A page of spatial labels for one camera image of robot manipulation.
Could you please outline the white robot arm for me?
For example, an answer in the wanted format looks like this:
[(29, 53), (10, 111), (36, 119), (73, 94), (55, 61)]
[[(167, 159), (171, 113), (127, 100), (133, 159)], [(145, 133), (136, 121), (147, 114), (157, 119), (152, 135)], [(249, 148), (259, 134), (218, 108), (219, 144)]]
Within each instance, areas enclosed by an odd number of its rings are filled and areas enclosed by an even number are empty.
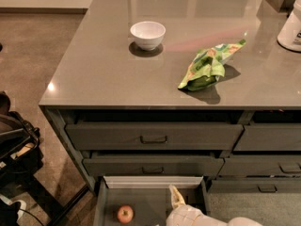
[(199, 209), (185, 202), (174, 185), (169, 186), (172, 211), (166, 219), (166, 226), (262, 226), (250, 218), (233, 218), (228, 223), (204, 215)]

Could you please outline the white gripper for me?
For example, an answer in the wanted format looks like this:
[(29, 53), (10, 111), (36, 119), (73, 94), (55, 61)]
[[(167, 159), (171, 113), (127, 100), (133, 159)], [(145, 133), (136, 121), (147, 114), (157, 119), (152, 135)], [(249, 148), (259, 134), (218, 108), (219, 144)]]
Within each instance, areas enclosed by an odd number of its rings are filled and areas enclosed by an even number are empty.
[(166, 226), (227, 226), (218, 219), (204, 215), (199, 209), (185, 205), (182, 194), (174, 185), (169, 186), (173, 210), (166, 219)]

